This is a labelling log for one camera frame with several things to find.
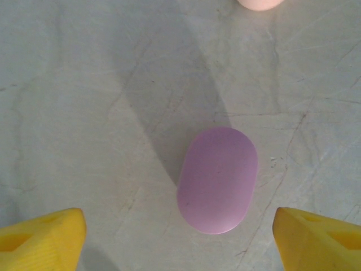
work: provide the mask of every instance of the pink egg-shaped object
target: pink egg-shaped object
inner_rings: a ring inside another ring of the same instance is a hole
[[[238,2],[250,10],[265,11],[278,6],[283,0],[238,0]]]
[[[184,219],[207,234],[225,233],[247,213],[258,172],[256,148],[238,130],[208,129],[191,143],[178,186]]]

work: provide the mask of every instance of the yellow plastic piece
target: yellow plastic piece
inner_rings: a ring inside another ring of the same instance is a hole
[[[361,226],[278,208],[273,234],[285,271],[361,270]]]
[[[81,209],[0,229],[1,271],[75,271],[85,241]]]

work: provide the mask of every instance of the concrete floor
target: concrete floor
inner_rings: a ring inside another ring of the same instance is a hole
[[[4,0],[0,90],[0,226],[81,207],[79,271],[280,271],[277,207],[361,224],[361,0]],[[216,125],[260,169],[211,236],[175,195]]]

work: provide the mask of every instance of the pink oval object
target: pink oval object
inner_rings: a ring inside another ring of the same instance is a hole
[[[270,10],[281,4],[283,1],[284,0],[238,0],[242,6],[253,11]]]
[[[178,186],[184,219],[207,234],[225,233],[245,217],[256,184],[251,140],[232,128],[211,128],[191,143]]]

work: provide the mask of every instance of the hole in yellow piece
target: hole in yellow piece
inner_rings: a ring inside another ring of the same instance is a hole
[[[0,236],[0,252],[11,252],[16,250],[31,236],[31,234],[26,233]]]
[[[321,219],[319,219],[318,217],[312,216],[312,215],[302,215],[302,217],[310,222],[320,222]]]
[[[361,234],[356,231],[333,231],[328,235],[348,250],[361,250]]]

